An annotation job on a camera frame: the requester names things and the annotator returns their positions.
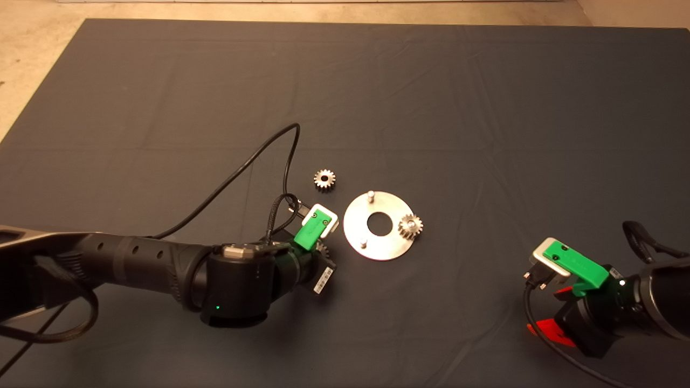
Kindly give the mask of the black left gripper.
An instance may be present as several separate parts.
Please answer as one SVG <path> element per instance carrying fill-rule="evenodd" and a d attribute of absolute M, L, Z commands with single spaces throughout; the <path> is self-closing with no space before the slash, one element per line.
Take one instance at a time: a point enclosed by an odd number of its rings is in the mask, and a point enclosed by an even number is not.
<path fill-rule="evenodd" d="M 318 250 L 281 249 L 280 292 L 290 293 L 303 286 L 320 294 L 336 270 L 336 263 Z"/>

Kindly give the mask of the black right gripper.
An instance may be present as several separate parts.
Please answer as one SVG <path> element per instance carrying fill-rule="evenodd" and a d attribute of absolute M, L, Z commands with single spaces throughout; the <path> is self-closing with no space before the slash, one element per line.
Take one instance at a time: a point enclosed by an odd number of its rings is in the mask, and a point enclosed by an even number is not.
<path fill-rule="evenodd" d="M 645 336 L 645 308 L 641 306 L 640 277 L 621 276 L 613 267 L 596 290 L 576 297 L 562 307 L 562 328 L 553 318 L 538 320 L 536 326 L 556 344 L 579 350 L 587 358 L 602 358 L 624 337 Z M 572 286 L 555 296 L 574 296 Z"/>

